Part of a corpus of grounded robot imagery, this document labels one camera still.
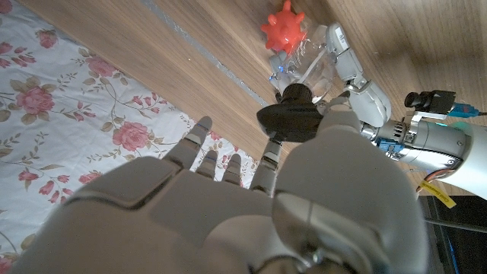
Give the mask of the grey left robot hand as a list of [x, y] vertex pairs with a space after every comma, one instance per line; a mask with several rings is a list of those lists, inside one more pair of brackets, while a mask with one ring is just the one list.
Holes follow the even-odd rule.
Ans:
[[404, 101], [410, 111], [402, 120], [392, 120], [389, 97], [365, 76], [341, 24], [335, 22], [327, 27], [326, 48], [344, 82], [349, 103], [363, 123], [361, 134], [387, 157], [426, 170], [456, 170], [464, 163], [469, 144], [466, 133], [431, 121], [447, 118], [454, 107], [454, 92], [411, 92]]

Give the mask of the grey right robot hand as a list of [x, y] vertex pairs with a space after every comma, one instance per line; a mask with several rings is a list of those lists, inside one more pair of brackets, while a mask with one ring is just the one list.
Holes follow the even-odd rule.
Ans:
[[203, 161], [202, 118], [164, 158], [143, 157], [92, 180], [60, 205], [14, 273], [424, 273], [422, 210], [401, 170], [329, 111], [317, 136], [250, 189], [240, 164], [223, 179]]

